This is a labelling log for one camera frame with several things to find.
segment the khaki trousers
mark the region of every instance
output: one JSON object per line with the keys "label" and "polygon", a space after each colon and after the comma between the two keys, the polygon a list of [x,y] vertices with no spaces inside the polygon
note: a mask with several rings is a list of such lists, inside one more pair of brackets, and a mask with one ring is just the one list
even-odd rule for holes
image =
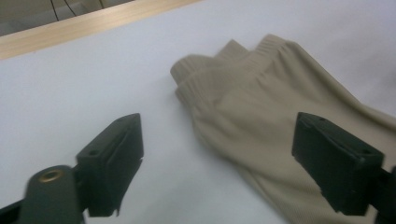
{"label": "khaki trousers", "polygon": [[215,57],[190,55],[171,69],[197,137],[230,160],[290,223],[373,223],[335,213],[292,157],[297,113],[330,120],[396,164],[396,119],[362,105],[298,44],[266,36],[249,51],[235,41]]}

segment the wooden edge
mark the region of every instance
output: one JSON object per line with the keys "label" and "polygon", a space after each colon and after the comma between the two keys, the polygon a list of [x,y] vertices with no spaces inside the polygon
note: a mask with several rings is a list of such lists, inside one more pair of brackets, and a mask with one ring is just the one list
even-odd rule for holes
{"label": "wooden edge", "polygon": [[97,34],[198,1],[201,0],[137,0],[15,34],[0,36],[0,59]]}

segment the white tabletop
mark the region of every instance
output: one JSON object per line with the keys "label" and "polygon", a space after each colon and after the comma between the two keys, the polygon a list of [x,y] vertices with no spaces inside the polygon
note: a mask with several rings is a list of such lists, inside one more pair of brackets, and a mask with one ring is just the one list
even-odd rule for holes
{"label": "white tabletop", "polygon": [[111,121],[142,116],[145,158],[120,216],[88,223],[286,223],[194,137],[172,64],[230,39],[294,40],[363,103],[396,116],[393,1],[206,0],[0,61],[0,207],[31,175],[74,166]]}

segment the cable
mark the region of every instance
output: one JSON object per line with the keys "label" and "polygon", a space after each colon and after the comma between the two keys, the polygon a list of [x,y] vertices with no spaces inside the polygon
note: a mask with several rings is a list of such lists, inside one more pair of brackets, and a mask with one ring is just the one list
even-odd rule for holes
{"label": "cable", "polygon": [[55,6],[53,5],[52,0],[50,0],[50,3],[52,4],[52,9],[53,9],[53,12],[55,13],[56,21],[59,21],[58,14],[56,14],[56,9],[55,9]]}
{"label": "cable", "polygon": [[64,2],[67,4],[67,6],[69,7],[70,11],[72,11],[73,15],[75,15],[75,17],[77,16],[76,13],[73,11],[73,9],[69,6],[69,4],[67,3],[66,0],[64,0]]}

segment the folded cloth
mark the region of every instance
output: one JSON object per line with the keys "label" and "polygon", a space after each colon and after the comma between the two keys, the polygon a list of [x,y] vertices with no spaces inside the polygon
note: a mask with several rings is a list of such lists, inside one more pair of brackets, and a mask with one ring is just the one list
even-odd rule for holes
{"label": "folded cloth", "polygon": [[335,213],[292,157],[298,112],[321,116],[396,163],[396,119],[361,104],[298,44],[274,35],[248,51],[235,41],[215,57],[190,55],[171,69],[177,97],[206,147],[230,160],[290,223],[373,223]]}

